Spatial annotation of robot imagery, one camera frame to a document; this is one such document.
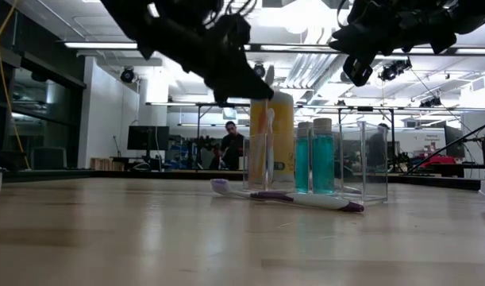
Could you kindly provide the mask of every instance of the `table surface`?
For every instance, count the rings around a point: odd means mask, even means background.
[[[485,201],[390,190],[346,214],[222,198],[208,181],[5,184],[0,285],[485,285]]]

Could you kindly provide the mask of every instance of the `ceiling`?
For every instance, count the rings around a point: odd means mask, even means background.
[[[303,5],[305,2],[314,3],[316,6],[307,6],[309,8],[306,9],[305,4]],[[64,41],[128,41],[101,3],[85,3],[82,0],[26,0],[20,1],[18,9]],[[252,25],[251,42],[297,44],[316,41],[325,44],[327,38],[315,37],[315,35],[318,29],[327,30],[336,27],[335,12],[335,9],[322,5],[321,0],[258,0],[255,12],[248,18]],[[298,18],[298,14],[303,14],[305,17]],[[313,21],[321,22],[321,26],[310,24]],[[306,22],[309,23],[310,28],[300,33],[304,28],[302,25]],[[485,26],[474,33],[458,36],[457,44],[485,47]],[[113,58],[119,61],[121,59],[141,61],[138,52],[104,52],[95,55],[98,56],[100,64],[106,62],[114,73],[121,70],[122,66],[116,65],[117,61],[111,61]],[[171,71],[170,94],[174,100],[177,97],[194,101],[197,95],[209,94],[209,89],[203,84],[201,78],[194,74],[186,74],[177,63],[166,57],[159,54],[155,54],[155,57],[161,58],[162,65]],[[301,74],[302,77],[309,75],[314,78],[314,73],[318,72],[321,76],[318,76],[315,81],[311,80],[313,84],[309,87],[314,90],[313,92],[307,94],[305,89],[301,89],[293,91],[292,94],[296,101],[302,100],[313,104],[333,104],[339,99],[344,99],[354,105],[385,103],[392,106],[405,106],[412,103],[411,99],[419,102],[421,96],[427,95],[428,89],[441,91],[445,100],[455,100],[460,96],[461,86],[469,83],[470,80],[478,79],[485,72],[485,57],[412,56],[410,59],[415,73],[407,71],[395,81],[383,86],[383,83],[376,78],[377,69],[370,84],[354,87],[351,83],[341,80],[342,56],[328,58],[329,64],[325,66],[321,64],[315,66],[323,61],[328,62],[326,57],[320,56],[309,57],[300,65],[301,62],[296,53],[252,52],[248,53],[247,57],[249,64],[263,62],[266,68],[270,65],[275,66],[275,77],[278,81],[294,82],[292,80],[294,68],[299,70],[295,72],[296,83],[306,82],[306,78],[300,77]],[[389,60],[377,61],[375,67],[381,68],[388,62]],[[141,67],[140,72],[145,73],[145,69],[148,68],[152,67]]]

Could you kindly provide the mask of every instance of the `white ceiling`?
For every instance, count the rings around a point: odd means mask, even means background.
[[[101,3],[84,3],[82,0],[26,0],[20,1],[18,9],[65,41],[128,40]],[[253,43],[301,43],[305,40],[306,33],[289,33],[285,27],[288,25],[287,23],[294,20],[294,15],[286,17],[284,22],[281,19],[281,26],[269,24],[274,12],[275,9],[263,8],[251,15],[249,21],[252,24]],[[469,35],[459,36],[457,44],[485,46],[485,26]],[[117,52],[115,54],[106,52],[104,56],[140,58],[137,52]],[[284,78],[288,76],[294,66],[297,54],[248,53],[247,57],[250,64],[264,62],[267,67],[271,64],[274,65],[275,76]],[[442,87],[445,97],[451,99],[455,99],[459,95],[456,88],[462,83],[466,83],[466,81],[456,79],[485,72],[485,57],[412,56],[411,62],[414,70],[429,89]],[[172,71],[173,83],[170,90],[172,96],[206,95],[208,93],[208,88],[196,75],[185,74],[178,64],[167,59],[164,59],[164,66]],[[445,79],[445,72],[452,73],[451,79]],[[369,104],[371,101],[369,99],[374,99],[373,103],[377,104],[382,97],[387,101],[400,99],[400,102],[404,104],[409,99],[427,92],[414,74],[407,72],[398,80],[386,84],[384,88],[379,87],[375,80],[371,85],[354,87],[351,84],[338,83],[333,77],[330,83],[321,88],[319,94],[322,98],[331,100],[332,103],[333,100],[337,101],[337,98],[345,91],[351,91],[355,95],[350,98],[351,101],[362,102],[364,99],[364,104]]]

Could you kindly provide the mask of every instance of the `person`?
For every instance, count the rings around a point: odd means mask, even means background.
[[[226,131],[228,135],[221,141],[222,160],[230,170],[239,168],[239,157],[244,152],[244,135],[237,132],[237,126],[234,122],[226,122]]]
[[[385,167],[385,141],[387,140],[385,136],[388,129],[387,124],[378,124],[376,133],[367,142],[368,167],[373,171]]]

